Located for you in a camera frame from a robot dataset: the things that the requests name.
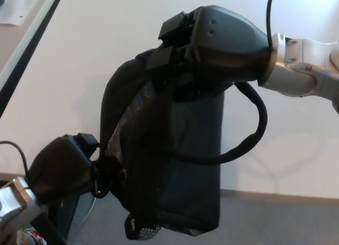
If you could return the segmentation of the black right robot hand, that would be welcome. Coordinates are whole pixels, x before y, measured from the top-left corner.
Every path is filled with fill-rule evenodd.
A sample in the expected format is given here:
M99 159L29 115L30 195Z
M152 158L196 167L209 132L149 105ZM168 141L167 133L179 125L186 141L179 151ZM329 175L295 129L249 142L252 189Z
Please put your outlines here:
M271 49L267 35L243 16L210 5L166 20L145 71L163 88L177 82L174 99L218 95L232 83L262 83Z

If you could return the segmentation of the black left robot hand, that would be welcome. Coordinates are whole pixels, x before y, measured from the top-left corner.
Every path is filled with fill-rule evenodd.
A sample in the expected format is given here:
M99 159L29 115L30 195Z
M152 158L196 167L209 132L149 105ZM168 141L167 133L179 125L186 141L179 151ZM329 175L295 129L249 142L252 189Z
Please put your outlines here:
M92 134L63 135L52 140L35 157L29 187L41 204L91 192L102 198L106 191L96 162L90 157L100 146Z

